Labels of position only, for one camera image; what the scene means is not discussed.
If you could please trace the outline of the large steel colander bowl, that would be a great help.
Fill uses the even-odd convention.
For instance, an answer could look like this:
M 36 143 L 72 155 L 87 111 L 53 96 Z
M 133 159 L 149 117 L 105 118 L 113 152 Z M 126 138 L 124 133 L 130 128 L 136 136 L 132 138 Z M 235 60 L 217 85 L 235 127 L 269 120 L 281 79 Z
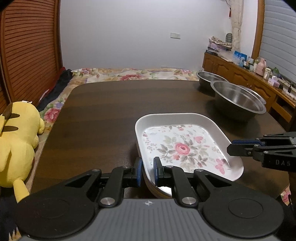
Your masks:
M 225 116 L 238 121 L 249 121 L 266 113 L 265 105 L 251 92 L 226 81 L 213 81 L 215 106 Z

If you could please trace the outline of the floral tray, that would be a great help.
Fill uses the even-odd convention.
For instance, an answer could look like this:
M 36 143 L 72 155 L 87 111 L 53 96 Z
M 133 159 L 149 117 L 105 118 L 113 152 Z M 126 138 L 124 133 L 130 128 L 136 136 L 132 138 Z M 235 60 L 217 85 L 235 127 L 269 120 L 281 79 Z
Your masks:
M 154 164 L 153 158 L 149 157 L 145 152 L 140 151 L 140 147 L 137 146 L 138 155 L 142 158 L 144 183 L 150 192 L 157 198 L 171 198 L 171 188 L 169 187 L 157 187 L 154 181 Z
M 240 157 L 227 154 L 229 139 L 210 118 L 197 113 L 158 113 L 135 123 L 139 154 L 147 179 L 154 183 L 153 160 L 192 173 L 204 169 L 231 181 L 244 171 Z

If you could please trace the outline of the small steel bowl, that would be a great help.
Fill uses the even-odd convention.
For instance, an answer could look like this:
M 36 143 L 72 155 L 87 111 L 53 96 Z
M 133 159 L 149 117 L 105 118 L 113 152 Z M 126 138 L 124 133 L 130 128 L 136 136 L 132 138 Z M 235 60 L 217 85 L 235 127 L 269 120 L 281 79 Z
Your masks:
M 226 81 L 227 80 L 217 74 L 206 72 L 206 71 L 199 71 L 196 73 L 197 77 L 199 78 L 200 86 L 206 90 L 212 90 L 211 83 L 213 81 Z

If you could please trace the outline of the medium steel bowl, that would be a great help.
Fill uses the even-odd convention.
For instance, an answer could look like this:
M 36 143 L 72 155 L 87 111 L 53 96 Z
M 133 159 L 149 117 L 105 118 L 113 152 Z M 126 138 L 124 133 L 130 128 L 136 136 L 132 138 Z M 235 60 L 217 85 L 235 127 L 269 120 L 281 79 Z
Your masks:
M 262 96 L 260 96 L 257 92 L 255 92 L 254 90 L 252 90 L 252 89 L 250 89 L 248 87 L 242 86 L 242 85 L 240 85 L 239 87 L 241 87 L 241 88 L 245 89 L 246 91 L 250 92 L 251 94 L 256 96 L 260 100 L 260 102 L 262 102 L 263 105 L 266 105 L 266 100 Z

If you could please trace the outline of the wooden sideboard cabinet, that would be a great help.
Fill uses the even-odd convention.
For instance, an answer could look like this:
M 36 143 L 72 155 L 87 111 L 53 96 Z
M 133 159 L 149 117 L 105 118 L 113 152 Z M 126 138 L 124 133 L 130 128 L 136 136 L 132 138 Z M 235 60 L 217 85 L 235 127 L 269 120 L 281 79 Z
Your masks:
M 212 55 L 204 54 L 203 69 L 220 75 L 231 83 L 248 87 L 266 101 L 266 110 L 287 131 L 295 131 L 295 100 L 283 90 L 273 87 L 261 76 L 241 68 L 234 63 Z

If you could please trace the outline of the pink tissue box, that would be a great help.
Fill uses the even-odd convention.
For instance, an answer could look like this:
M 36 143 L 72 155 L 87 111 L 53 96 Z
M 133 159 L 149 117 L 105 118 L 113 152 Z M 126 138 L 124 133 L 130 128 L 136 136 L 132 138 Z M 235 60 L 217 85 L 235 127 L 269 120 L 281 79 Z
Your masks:
M 267 83 L 275 88 L 279 88 L 280 86 L 280 83 L 278 82 L 278 78 L 276 76 L 272 76 L 271 78 L 269 78 Z

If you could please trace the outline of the pink thermos jug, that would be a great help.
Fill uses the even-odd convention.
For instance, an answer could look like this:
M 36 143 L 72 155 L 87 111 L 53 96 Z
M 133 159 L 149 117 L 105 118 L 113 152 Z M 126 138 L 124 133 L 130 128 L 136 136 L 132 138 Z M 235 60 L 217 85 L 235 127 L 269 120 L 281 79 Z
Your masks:
M 263 77 L 265 68 L 266 68 L 266 60 L 264 58 L 260 58 L 260 61 L 258 62 L 255 70 L 255 73 Z

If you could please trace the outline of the blue box on sideboard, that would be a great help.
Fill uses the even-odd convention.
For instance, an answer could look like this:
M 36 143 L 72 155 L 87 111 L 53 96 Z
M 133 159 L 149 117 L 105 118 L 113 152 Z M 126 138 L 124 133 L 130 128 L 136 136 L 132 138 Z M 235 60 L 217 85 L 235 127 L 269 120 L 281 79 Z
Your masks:
M 243 63 L 247 60 L 247 55 L 238 51 L 234 51 L 233 53 L 233 63 L 236 65 L 243 65 Z

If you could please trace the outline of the window roller blind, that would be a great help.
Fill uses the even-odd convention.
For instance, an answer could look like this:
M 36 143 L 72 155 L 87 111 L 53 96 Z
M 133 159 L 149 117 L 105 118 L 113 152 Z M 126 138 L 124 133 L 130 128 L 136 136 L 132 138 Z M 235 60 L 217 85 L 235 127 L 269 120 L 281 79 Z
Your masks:
M 295 11 L 285 2 L 266 0 L 259 56 L 295 83 Z

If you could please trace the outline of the floral bed blanket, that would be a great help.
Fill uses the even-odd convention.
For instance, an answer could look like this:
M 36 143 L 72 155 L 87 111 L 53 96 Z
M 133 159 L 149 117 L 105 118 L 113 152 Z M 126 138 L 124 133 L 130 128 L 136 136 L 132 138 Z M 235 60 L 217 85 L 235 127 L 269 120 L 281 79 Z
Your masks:
M 110 171 L 138 154 L 134 125 L 149 113 L 193 112 L 211 118 L 229 139 L 282 132 L 270 115 L 248 123 L 221 119 L 214 93 L 195 76 L 165 79 L 155 74 L 122 80 L 109 69 L 80 71 L 65 88 L 57 120 L 46 126 L 30 188 L 37 192 L 91 168 Z

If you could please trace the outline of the folded fabric pile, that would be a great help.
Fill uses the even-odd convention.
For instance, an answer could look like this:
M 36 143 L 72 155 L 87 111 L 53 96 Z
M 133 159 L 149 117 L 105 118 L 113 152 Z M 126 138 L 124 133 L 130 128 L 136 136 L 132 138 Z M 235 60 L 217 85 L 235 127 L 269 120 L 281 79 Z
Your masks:
M 224 42 L 221 39 L 212 36 L 209 38 L 208 50 L 214 52 L 231 51 L 232 43 Z

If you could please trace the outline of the yellow plush toy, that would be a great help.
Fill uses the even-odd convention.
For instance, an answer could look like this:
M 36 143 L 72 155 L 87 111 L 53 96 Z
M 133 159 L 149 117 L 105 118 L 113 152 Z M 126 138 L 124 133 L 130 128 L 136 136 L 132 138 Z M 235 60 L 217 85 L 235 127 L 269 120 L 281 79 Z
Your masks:
M 25 185 L 45 124 L 28 101 L 10 103 L 1 114 L 1 187 L 13 188 L 16 202 L 29 196 Z

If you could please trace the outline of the dark clothing on bed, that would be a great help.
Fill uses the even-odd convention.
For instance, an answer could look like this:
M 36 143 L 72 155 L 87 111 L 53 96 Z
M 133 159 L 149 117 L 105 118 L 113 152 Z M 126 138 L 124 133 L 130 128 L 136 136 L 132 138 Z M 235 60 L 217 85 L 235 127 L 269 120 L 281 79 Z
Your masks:
M 58 98 L 58 96 L 62 93 L 62 91 L 66 88 L 68 83 L 73 77 L 73 73 L 70 69 L 64 69 L 61 72 L 61 75 L 55 82 L 53 87 L 50 87 L 47 92 L 44 93 L 42 96 L 38 106 L 37 110 L 43 111 L 45 107 L 52 101 Z

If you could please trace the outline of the beige curtain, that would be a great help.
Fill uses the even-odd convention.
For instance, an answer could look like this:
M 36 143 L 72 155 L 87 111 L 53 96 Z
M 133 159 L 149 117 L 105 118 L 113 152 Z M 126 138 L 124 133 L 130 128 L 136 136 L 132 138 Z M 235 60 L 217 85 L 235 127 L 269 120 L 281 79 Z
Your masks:
M 240 52 L 241 26 L 243 21 L 243 0 L 231 0 L 232 49 Z

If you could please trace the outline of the wooden louvered wardrobe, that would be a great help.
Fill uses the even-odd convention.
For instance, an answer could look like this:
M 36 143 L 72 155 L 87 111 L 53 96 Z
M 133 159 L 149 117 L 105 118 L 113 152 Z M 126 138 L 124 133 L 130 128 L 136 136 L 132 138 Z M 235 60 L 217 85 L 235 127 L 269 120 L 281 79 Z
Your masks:
M 61 75 L 60 1 L 12 1 L 1 12 L 1 110 L 38 105 Z

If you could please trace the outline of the wall light switch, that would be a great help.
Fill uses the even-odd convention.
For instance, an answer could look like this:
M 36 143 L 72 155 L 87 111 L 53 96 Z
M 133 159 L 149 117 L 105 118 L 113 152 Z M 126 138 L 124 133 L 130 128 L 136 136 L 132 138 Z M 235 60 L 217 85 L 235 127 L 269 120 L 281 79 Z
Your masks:
M 172 39 L 181 39 L 181 35 L 178 33 L 170 33 L 170 38 Z

